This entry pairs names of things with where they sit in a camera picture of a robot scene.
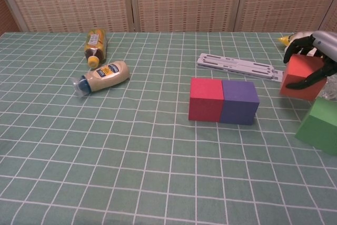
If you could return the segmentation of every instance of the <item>bottle label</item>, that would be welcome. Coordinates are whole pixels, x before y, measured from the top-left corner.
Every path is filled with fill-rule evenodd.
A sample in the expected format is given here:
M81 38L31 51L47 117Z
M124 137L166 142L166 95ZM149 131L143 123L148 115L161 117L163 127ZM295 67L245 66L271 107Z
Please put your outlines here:
M119 71L119 69L115 64L109 64L107 66L104 66L104 67L100 68L96 72L100 75L100 77L105 77L105 76L111 75L113 73L116 73L118 71Z
M88 41L89 45L96 45L98 43L98 39L99 39L99 34L92 34L90 35L90 39Z

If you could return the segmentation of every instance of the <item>mustard bottle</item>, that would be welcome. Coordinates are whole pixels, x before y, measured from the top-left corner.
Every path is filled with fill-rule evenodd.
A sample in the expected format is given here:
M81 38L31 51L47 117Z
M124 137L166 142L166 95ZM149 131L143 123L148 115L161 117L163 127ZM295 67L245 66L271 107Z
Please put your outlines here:
M95 69L106 61L107 39L103 29L90 30L85 47L84 54L90 68Z
M83 97L92 92L122 83L130 78L130 71L124 61L112 62L94 71L72 79L77 96Z

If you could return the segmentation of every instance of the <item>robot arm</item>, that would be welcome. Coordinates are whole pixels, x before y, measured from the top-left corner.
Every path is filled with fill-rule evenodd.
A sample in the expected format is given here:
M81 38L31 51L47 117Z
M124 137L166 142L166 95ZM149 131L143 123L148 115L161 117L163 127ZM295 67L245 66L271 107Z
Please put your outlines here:
M314 56L323 57L324 66L298 83L290 83L286 87L294 90L307 88L327 76L337 73L337 33L315 31L310 36L295 39L285 52L283 62L287 63L292 54L306 55L317 48Z

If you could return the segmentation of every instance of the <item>red cube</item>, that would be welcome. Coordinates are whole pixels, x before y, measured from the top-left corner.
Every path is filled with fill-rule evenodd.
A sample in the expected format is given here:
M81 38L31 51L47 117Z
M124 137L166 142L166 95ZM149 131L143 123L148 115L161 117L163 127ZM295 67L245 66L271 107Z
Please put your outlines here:
M219 122L223 101L221 80L192 78L189 120Z
M305 79L310 74L320 69L323 65L324 62L322 58L293 54L290 57L286 70L283 74L280 94L308 101L315 100L323 89L327 78L324 78L323 80L302 90L288 89L286 88L286 85L289 83L297 83Z

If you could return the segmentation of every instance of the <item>foam block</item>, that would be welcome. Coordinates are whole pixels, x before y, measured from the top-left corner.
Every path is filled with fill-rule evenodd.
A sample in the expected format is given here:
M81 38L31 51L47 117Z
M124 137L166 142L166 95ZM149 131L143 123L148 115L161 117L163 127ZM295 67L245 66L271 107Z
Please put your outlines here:
M295 137L330 155L337 155L337 102L318 97Z
M253 82L223 80L224 105L220 122L251 125L260 100Z
M302 90L288 89L286 88L286 85L303 80L321 68L323 64L323 60L318 57L297 54L292 55L283 74L280 94L308 101L315 100L319 92L323 89L326 78Z
M192 78L189 120L218 122L223 101L221 80Z

